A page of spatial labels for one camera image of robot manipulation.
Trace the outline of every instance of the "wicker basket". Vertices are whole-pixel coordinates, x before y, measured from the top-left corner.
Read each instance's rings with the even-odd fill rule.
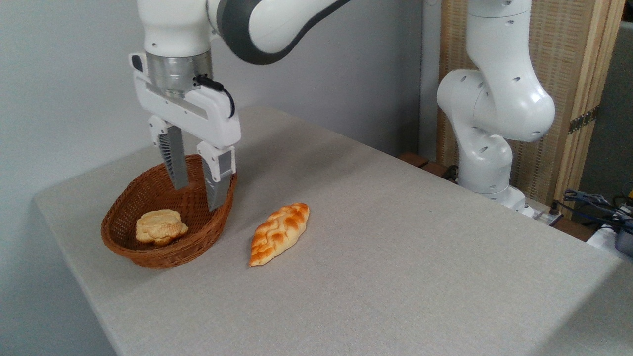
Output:
[[[134,179],[116,199],[101,223],[103,243],[114,253],[135,264],[163,269],[185,264],[202,255],[218,239],[233,204],[237,180],[231,177],[227,199],[220,208],[209,212],[202,158],[187,156],[189,185],[174,190],[164,164],[157,165]],[[136,240],[136,222],[146,212],[172,209],[189,226],[185,236],[167,246],[155,246]]]

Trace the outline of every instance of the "black cable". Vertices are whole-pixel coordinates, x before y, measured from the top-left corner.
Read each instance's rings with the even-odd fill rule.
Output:
[[[573,213],[576,213],[582,217],[585,217],[589,220],[593,220],[595,222],[599,222],[603,225],[607,225],[613,228],[613,230],[615,231],[616,229],[620,230],[623,229],[624,231],[626,231],[629,234],[633,234],[633,226],[631,226],[631,224],[626,224],[627,221],[631,220],[630,216],[627,216],[628,219],[625,219],[624,221],[621,220],[621,216],[619,214],[615,214],[616,216],[612,217],[611,219],[602,219],[599,217],[595,217],[592,215],[588,215],[585,212],[581,212],[578,209],[574,209],[568,205],[563,204],[561,201],[559,200],[554,200],[554,204],[556,206],[560,206],[563,207],[567,210],[570,210]]]
[[[229,97],[229,101],[231,104],[231,115],[229,115],[229,118],[232,118],[233,115],[235,115],[235,101],[233,101],[233,97],[231,96],[231,93],[229,93],[227,88],[225,88],[222,83],[216,82],[215,80],[209,78],[206,74],[198,75],[197,77],[194,78],[194,82],[198,82],[198,84],[200,84],[201,86],[205,86],[217,92],[223,92],[224,94],[226,94]]]

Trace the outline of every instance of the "table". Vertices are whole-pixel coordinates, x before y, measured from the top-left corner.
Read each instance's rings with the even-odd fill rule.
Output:
[[[631,264],[288,114],[240,116],[234,207],[188,264],[145,269],[101,242],[154,148],[36,197],[120,355],[633,354]],[[255,227],[296,201],[306,232],[248,268]]]

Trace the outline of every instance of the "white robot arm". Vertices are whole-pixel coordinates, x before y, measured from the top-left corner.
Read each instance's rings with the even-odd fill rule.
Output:
[[[285,57],[322,18],[349,0],[138,0],[145,53],[131,54],[134,83],[175,189],[188,185],[182,131],[202,142],[209,209],[225,200],[235,173],[239,118],[228,90],[213,80],[212,33],[244,61]]]
[[[532,215],[509,185],[512,150],[504,138],[532,142],[554,121],[552,98],[528,50],[531,0],[470,0],[467,51],[479,70],[454,70],[437,91],[460,152],[459,184]]]

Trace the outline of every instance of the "pastry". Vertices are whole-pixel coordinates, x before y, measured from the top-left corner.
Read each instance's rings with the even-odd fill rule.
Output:
[[[178,212],[169,209],[155,210],[143,214],[136,222],[136,239],[142,243],[165,246],[188,230]]]
[[[310,208],[304,203],[282,207],[255,230],[249,266],[263,265],[292,247],[306,230]]]

